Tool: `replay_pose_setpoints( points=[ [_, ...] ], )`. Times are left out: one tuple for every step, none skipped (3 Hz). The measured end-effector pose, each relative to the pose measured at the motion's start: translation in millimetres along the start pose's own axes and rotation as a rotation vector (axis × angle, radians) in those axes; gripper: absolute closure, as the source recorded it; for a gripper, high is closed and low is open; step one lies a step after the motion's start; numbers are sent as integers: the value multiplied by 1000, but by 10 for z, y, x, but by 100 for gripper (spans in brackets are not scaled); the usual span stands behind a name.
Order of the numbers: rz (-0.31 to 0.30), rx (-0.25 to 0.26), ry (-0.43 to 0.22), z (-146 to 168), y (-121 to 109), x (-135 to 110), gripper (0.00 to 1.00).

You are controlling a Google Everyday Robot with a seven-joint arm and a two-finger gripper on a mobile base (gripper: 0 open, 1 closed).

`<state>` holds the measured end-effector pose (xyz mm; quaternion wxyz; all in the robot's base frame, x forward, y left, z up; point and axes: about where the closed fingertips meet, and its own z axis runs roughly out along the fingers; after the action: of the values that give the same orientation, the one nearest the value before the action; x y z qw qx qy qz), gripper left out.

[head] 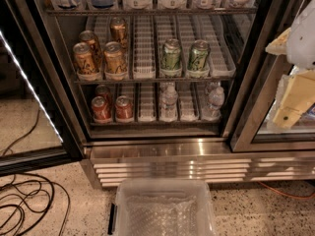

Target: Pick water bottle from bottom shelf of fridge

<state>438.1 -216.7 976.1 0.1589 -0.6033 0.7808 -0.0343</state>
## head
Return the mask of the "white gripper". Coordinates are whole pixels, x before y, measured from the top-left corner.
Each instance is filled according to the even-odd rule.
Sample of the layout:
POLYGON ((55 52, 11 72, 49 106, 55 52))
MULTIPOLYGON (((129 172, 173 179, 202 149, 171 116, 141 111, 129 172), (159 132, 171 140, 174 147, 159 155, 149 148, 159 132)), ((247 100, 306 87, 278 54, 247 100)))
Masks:
POLYGON ((279 128, 290 129, 315 103, 315 0, 308 3, 291 28, 270 42, 265 51, 286 55, 290 64, 311 69, 283 76, 279 82, 272 122, 279 128))

